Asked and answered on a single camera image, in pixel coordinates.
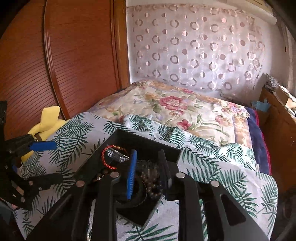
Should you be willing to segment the black square jewelry box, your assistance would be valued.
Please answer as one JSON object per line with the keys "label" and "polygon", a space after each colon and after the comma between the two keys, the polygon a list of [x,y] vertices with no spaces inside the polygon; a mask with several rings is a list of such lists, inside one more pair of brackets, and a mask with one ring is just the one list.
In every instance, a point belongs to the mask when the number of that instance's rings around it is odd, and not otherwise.
{"label": "black square jewelry box", "polygon": [[115,215],[146,227],[162,195],[171,186],[169,166],[181,151],[174,147],[117,129],[74,174],[77,181],[94,185],[95,213],[109,223]]}

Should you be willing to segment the circle pattern wall curtain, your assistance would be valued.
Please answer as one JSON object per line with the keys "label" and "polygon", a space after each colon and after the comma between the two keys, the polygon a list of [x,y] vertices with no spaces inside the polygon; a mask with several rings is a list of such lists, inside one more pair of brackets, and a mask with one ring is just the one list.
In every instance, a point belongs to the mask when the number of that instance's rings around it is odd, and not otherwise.
{"label": "circle pattern wall curtain", "polygon": [[270,25],[241,9],[142,4],[126,9],[131,80],[156,79],[248,103],[258,99]]}

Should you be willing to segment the wooden sideboard cabinet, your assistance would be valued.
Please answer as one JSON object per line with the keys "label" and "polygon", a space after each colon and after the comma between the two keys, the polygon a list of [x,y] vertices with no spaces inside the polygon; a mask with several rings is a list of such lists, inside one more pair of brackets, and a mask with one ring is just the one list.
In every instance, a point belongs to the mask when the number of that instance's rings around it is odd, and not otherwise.
{"label": "wooden sideboard cabinet", "polygon": [[266,112],[257,111],[259,126],[269,151],[271,174],[277,182],[279,192],[284,193],[295,188],[295,118],[273,93],[262,88],[259,101],[265,100],[270,107]]}

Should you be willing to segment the wooden wardrobe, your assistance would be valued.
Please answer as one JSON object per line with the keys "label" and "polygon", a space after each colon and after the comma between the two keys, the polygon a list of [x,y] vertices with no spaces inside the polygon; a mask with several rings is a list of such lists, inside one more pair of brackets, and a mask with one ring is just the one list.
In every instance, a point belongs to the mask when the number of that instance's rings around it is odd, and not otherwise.
{"label": "wooden wardrobe", "polygon": [[7,139],[45,107],[68,120],[129,84],[125,1],[1,1]]}

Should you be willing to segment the cardboard box on sideboard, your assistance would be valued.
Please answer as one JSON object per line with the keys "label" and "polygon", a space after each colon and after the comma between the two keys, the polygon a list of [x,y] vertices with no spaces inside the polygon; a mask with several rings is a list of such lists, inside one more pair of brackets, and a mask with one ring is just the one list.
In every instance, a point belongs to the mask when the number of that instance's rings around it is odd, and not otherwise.
{"label": "cardboard box on sideboard", "polygon": [[274,95],[283,104],[283,106],[290,109],[295,108],[295,97],[292,96],[284,87],[279,86]]}

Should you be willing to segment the yellow plush toy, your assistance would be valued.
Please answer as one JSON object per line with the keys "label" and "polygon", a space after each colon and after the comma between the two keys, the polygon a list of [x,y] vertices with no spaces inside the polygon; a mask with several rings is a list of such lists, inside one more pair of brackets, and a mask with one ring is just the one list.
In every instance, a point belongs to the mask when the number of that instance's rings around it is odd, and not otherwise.
{"label": "yellow plush toy", "polygon": [[41,119],[38,124],[33,126],[28,134],[32,135],[37,141],[46,141],[50,135],[55,133],[59,128],[68,121],[59,119],[60,107],[50,106],[44,108],[41,113]]}

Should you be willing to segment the floral bedspread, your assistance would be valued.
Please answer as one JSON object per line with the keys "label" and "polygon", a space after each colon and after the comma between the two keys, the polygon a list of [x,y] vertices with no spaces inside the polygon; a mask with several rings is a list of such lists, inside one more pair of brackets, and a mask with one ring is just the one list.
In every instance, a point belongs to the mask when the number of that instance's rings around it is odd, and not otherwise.
{"label": "floral bedspread", "polygon": [[118,123],[135,114],[219,145],[252,147],[245,107],[156,80],[135,82],[100,100],[89,112]]}

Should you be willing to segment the palm leaf print cloth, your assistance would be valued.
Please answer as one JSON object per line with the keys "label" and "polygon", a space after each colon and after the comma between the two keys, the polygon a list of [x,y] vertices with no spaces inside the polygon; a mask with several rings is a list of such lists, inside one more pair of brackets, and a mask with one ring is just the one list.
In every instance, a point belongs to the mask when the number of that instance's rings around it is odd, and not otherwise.
{"label": "palm leaf print cloth", "polygon": [[56,150],[35,152],[18,171],[23,178],[55,172],[64,177],[61,184],[40,192],[31,211],[15,211],[16,224],[24,237],[73,185],[74,172],[117,129],[179,149],[180,171],[196,181],[219,181],[263,232],[271,236],[278,208],[278,187],[274,178],[260,171],[252,149],[240,144],[219,146],[180,128],[134,114],[120,124],[93,113],[81,113],[51,135],[50,139],[57,143]]}

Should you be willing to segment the dark blue blanket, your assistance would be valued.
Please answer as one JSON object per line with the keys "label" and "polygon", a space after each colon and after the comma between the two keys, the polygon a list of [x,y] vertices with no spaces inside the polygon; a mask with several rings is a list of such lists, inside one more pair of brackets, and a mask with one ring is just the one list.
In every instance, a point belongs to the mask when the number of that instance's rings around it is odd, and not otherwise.
{"label": "dark blue blanket", "polygon": [[259,166],[259,171],[261,173],[271,175],[270,154],[264,140],[263,132],[259,127],[259,117],[254,109],[248,107],[245,108],[249,113],[247,121],[252,141],[252,148],[256,163]]}

